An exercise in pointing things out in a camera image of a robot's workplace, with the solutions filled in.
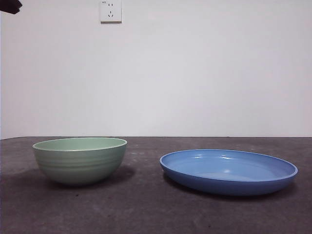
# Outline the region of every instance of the bowl rim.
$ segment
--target bowl rim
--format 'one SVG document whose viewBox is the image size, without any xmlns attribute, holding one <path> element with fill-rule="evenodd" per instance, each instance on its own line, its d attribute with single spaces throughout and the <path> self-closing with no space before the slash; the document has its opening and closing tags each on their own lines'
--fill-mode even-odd
<svg viewBox="0 0 312 234">
<path fill-rule="evenodd" d="M 174 169 L 172 169 L 172 168 L 166 166 L 166 164 L 163 163 L 163 161 L 162 161 L 162 160 L 164 159 L 164 157 L 169 156 L 169 155 L 172 155 L 172 154 L 175 154 L 175 153 L 186 152 L 186 151 L 201 151 L 201 150 L 204 150 L 204 151 L 216 150 L 216 151 L 242 152 L 242 153 L 249 153 L 249 154 L 253 154 L 253 155 L 261 155 L 261 156 L 265 156 L 265 157 L 271 157 L 271 158 L 275 158 L 275 159 L 278 159 L 278 160 L 281 160 L 281 161 L 284 161 L 284 162 L 290 164 L 291 166 L 294 167 L 294 172 L 291 173 L 290 175 L 286 175 L 286 176 L 282 176 L 282 177 L 276 177 L 276 178 L 272 178 L 272 179 L 262 179 L 262 180 L 220 179 L 220 178 L 216 178 L 216 177 L 204 177 L 204 176 L 197 176 L 197 175 L 193 175 L 193 174 L 183 173 L 183 172 L 174 170 Z M 259 154 L 259 153 L 254 153 L 254 152 L 248 152 L 248 151 L 241 151 L 241 150 L 223 150 L 223 149 L 191 149 L 191 150 L 180 150 L 180 151 L 171 152 L 171 153 L 168 153 L 168 154 L 162 156 L 162 157 L 159 159 L 159 162 L 160 162 L 160 165 L 161 165 L 161 166 L 167 168 L 168 170 L 173 171 L 173 172 L 176 172 L 176 173 L 180 173 L 180 174 L 183 174 L 183 175 L 186 175 L 186 176 L 191 176 L 191 177 L 195 177 L 195 178 L 202 178 L 202 179 L 222 180 L 222 181 L 229 181 L 229 182 L 248 182 L 248 183 L 253 183 L 253 182 L 269 182 L 269 181 L 276 181 L 276 180 L 283 180 L 283 179 L 291 178 L 291 177 L 294 177 L 294 176 L 298 173 L 298 168 L 297 168 L 294 164 L 292 164 L 291 162 L 288 162 L 288 161 L 283 160 L 283 159 L 281 159 L 281 158 L 273 157 L 273 156 L 270 156 L 270 155 L 264 155 L 264 154 Z"/>
<path fill-rule="evenodd" d="M 59 140 L 68 140 L 68 139 L 95 139 L 95 138 L 100 138 L 100 139 L 117 139 L 117 140 L 123 140 L 124 142 L 120 145 L 116 146 L 111 146 L 111 147 L 99 147 L 99 148 L 92 148 L 92 149 L 85 149 L 85 150 L 52 150 L 52 149 L 45 149 L 45 148 L 40 148 L 37 145 L 43 142 L 49 142 L 49 141 L 59 141 Z M 43 150 L 43 151 L 52 151 L 52 152 L 83 152 L 83 151 L 94 151 L 94 150 L 107 150 L 107 149 L 112 149 L 112 148 L 117 148 L 126 145 L 128 142 L 124 139 L 121 138 L 114 138 L 114 137 L 71 137 L 71 138 L 61 138 L 61 139 L 52 139 L 52 140 L 44 140 L 37 142 L 32 145 L 32 147 L 36 150 Z"/>
</svg>

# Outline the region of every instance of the blue plate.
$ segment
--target blue plate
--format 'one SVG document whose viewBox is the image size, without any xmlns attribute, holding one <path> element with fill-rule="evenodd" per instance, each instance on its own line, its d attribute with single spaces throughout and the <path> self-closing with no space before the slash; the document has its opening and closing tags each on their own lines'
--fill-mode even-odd
<svg viewBox="0 0 312 234">
<path fill-rule="evenodd" d="M 298 169 L 268 155 L 235 150 L 185 150 L 160 158 L 168 177 L 184 186 L 221 195 L 262 195 L 285 188 Z"/>
</svg>

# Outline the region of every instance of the concrete surface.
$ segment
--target concrete surface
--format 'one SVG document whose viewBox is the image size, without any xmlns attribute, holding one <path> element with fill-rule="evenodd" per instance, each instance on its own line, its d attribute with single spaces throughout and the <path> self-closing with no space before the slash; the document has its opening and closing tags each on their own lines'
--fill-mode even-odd
<svg viewBox="0 0 312 234">
<path fill-rule="evenodd" d="M 120 168 L 81 188 L 51 182 L 38 170 L 32 144 L 56 138 L 1 141 L 2 234 L 312 233 L 312 138 L 123 137 L 128 146 Z M 196 148 L 268 154 L 299 173 L 271 195 L 205 194 L 168 179 L 158 162 Z"/>
</svg>

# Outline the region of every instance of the outlet faceplate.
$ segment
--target outlet faceplate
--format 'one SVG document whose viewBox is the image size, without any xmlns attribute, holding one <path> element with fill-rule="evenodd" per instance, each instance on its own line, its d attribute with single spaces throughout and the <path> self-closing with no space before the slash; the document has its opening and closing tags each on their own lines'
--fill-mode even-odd
<svg viewBox="0 0 312 234">
<path fill-rule="evenodd" d="M 121 22 L 121 0 L 102 0 L 100 2 L 101 22 Z"/>
</svg>

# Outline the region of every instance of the bowl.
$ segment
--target bowl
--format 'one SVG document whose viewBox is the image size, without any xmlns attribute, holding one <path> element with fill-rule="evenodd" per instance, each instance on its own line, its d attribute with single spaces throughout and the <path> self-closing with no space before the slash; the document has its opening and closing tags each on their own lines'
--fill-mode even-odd
<svg viewBox="0 0 312 234">
<path fill-rule="evenodd" d="M 220 195 L 263 195 L 285 188 L 293 164 L 268 155 L 234 150 L 185 150 L 160 158 L 168 177 L 199 191 Z"/>
<path fill-rule="evenodd" d="M 121 164 L 127 141 L 108 137 L 47 140 L 33 145 L 38 167 L 53 181 L 73 186 L 92 184 Z"/>
</svg>

